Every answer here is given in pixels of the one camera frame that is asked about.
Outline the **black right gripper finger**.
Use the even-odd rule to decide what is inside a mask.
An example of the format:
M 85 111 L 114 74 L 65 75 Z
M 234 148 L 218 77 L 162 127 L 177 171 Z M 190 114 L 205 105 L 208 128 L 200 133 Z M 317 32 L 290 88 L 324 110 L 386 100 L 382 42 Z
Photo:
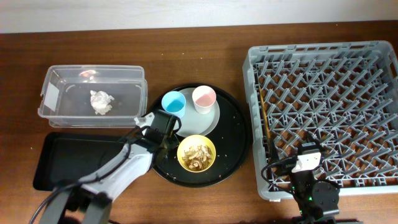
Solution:
M 277 148 L 275 146 L 275 143 L 274 143 L 273 139 L 270 140 L 269 150 L 270 150 L 270 153 L 269 153 L 270 154 L 270 161 L 269 161 L 269 163 L 273 164 L 273 163 L 278 162 L 279 161 L 279 155 L 278 155 Z
M 320 142 L 313 137 L 311 132 L 306 132 L 306 144 L 308 146 L 320 146 Z

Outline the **light blue cup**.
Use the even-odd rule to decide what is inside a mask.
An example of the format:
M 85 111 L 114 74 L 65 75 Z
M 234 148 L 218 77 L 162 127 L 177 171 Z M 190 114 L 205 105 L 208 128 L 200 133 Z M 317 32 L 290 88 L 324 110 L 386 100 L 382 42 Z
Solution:
M 179 91 L 170 91 L 162 97 L 161 105 L 163 109 L 179 118 L 185 115 L 186 98 Z

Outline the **yellow bowl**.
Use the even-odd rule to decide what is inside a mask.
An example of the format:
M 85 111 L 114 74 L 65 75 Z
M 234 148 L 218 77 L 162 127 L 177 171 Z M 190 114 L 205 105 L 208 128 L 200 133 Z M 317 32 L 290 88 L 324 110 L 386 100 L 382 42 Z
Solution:
M 216 159 L 216 148 L 210 139 L 191 135 L 178 146 L 177 159 L 189 172 L 199 173 L 209 169 Z

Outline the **food scraps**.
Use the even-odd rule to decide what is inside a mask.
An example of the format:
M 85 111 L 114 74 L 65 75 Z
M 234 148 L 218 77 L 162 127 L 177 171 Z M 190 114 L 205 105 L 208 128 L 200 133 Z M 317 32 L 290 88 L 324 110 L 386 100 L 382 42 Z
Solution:
M 213 155 L 207 145 L 193 145 L 183 152 L 182 160 L 192 171 L 201 171 L 213 162 Z

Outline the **white napkin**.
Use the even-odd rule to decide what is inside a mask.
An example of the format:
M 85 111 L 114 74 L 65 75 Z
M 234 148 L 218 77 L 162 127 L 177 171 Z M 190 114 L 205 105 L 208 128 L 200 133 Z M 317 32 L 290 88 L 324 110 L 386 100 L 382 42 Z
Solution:
M 95 114 L 105 115 L 112 109 L 110 102 L 114 100 L 114 98 L 107 94 L 104 91 L 90 91 L 90 103 L 93 107 Z

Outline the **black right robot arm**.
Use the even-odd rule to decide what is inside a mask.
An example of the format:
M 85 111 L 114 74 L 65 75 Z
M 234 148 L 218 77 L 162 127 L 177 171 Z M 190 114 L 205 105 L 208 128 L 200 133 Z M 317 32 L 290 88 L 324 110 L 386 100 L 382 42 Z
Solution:
M 291 196 L 296 201 L 300 216 L 293 217 L 292 223 L 331 223 L 349 224 L 359 223 L 358 220 L 336 220 L 340 186 L 327 179 L 316 179 L 313 171 L 323 162 L 325 149 L 320 142 L 307 135 L 304 143 L 298 146 L 297 153 L 281 159 L 277 154 L 275 142 L 267 141 L 270 152 L 270 161 L 262 168 L 261 176 L 267 183 Z M 290 178 L 291 189 L 286 190 L 269 181 L 266 171 L 276 169 L 277 175 Z

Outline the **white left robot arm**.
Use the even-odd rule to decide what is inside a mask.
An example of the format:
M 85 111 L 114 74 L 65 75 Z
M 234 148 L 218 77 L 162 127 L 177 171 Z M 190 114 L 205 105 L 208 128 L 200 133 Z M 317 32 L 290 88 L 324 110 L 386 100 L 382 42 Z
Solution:
M 75 223 L 67 210 L 81 208 L 83 223 L 109 223 L 113 202 L 140 176 L 161 162 L 178 144 L 181 119 L 164 110 L 135 118 L 136 126 L 120 138 L 121 151 L 98 170 L 56 188 L 37 208 L 30 222 Z

